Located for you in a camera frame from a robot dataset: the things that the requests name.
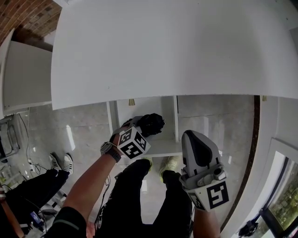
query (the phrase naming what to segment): white sneaker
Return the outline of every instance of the white sneaker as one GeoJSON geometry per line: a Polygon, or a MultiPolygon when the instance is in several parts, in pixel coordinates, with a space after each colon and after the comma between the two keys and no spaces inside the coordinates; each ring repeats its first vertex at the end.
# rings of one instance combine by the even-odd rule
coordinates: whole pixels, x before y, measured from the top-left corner
{"type": "Polygon", "coordinates": [[[49,158],[51,160],[51,169],[55,169],[57,171],[61,170],[61,167],[59,166],[55,156],[53,154],[49,154],[49,158]]]}
{"type": "Polygon", "coordinates": [[[69,174],[74,173],[74,162],[73,159],[71,158],[69,153],[66,153],[64,155],[64,171],[69,172],[69,174]]]}
{"type": "Polygon", "coordinates": [[[180,160],[182,160],[182,156],[170,156],[170,157],[168,157],[167,162],[165,163],[165,165],[159,171],[160,180],[162,182],[163,182],[163,172],[165,172],[166,170],[174,171],[180,160]]]}

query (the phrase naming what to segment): black shirt sleeve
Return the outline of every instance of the black shirt sleeve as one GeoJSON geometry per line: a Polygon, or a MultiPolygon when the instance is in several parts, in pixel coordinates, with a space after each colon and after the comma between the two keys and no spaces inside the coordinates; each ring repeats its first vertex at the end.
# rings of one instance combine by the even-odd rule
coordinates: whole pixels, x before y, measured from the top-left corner
{"type": "Polygon", "coordinates": [[[84,217],[72,207],[63,207],[55,218],[46,238],[77,237],[86,238],[86,221],[84,217]]]}

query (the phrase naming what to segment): gray tile floor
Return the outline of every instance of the gray tile floor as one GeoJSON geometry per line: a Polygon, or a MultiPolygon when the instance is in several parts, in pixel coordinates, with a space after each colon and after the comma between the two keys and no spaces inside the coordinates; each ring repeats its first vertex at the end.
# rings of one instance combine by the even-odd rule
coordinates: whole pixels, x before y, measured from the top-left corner
{"type": "MultiPolygon", "coordinates": [[[[179,132],[180,137],[186,129],[199,131],[211,138],[222,154],[222,161],[229,173],[228,186],[231,202],[220,207],[216,213],[220,224],[227,216],[237,195],[251,146],[253,129],[253,96],[246,95],[200,95],[179,96],[179,132]]],[[[28,125],[28,112],[21,113],[28,125]]],[[[20,152],[10,159],[21,173],[31,178],[30,167],[26,159],[27,135],[19,116],[15,116],[20,152]]],[[[56,152],[63,158],[71,153],[74,159],[74,174],[69,177],[63,190],[68,193],[76,180],[98,159],[100,146],[109,139],[108,116],[105,103],[78,106],[53,111],[51,105],[30,109],[30,158],[45,168],[50,168],[48,154],[56,152]]],[[[166,188],[160,182],[158,171],[162,158],[154,158],[151,172],[144,178],[141,189],[141,207],[143,223],[153,223],[165,198],[166,188]]],[[[121,160],[111,172],[111,187],[114,176],[132,161],[121,160]]],[[[94,221],[101,197],[98,199],[90,220],[94,221]]]]}

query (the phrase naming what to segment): brick wall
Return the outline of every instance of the brick wall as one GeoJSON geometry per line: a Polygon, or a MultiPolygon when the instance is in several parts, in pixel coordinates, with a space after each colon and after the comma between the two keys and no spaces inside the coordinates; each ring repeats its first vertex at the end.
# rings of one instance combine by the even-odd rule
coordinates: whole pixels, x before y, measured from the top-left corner
{"type": "Polygon", "coordinates": [[[15,28],[13,40],[41,40],[57,27],[61,7],[52,0],[0,0],[0,45],[15,28]]]}

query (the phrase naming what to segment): sneaker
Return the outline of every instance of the sneaker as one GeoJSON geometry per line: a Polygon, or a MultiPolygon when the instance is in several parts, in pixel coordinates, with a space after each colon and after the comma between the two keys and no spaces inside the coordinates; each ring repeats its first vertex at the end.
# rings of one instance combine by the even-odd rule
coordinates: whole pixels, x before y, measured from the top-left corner
{"type": "Polygon", "coordinates": [[[57,171],[61,170],[61,167],[58,164],[58,161],[53,153],[49,154],[49,158],[51,160],[51,169],[55,169],[57,171]]]}
{"type": "Polygon", "coordinates": [[[150,162],[150,168],[149,168],[149,171],[150,171],[151,168],[152,168],[152,165],[153,165],[153,160],[152,160],[152,158],[151,158],[151,157],[144,157],[144,158],[142,158],[142,159],[146,159],[146,160],[148,160],[148,161],[150,162]]]}
{"type": "Polygon", "coordinates": [[[66,153],[64,155],[64,171],[69,172],[69,174],[74,173],[74,162],[73,159],[71,158],[69,153],[66,153]]]}
{"type": "Polygon", "coordinates": [[[181,160],[181,156],[170,156],[168,157],[167,162],[165,163],[164,167],[162,167],[159,171],[160,180],[163,182],[163,172],[166,170],[174,171],[178,165],[178,162],[181,160]]]}

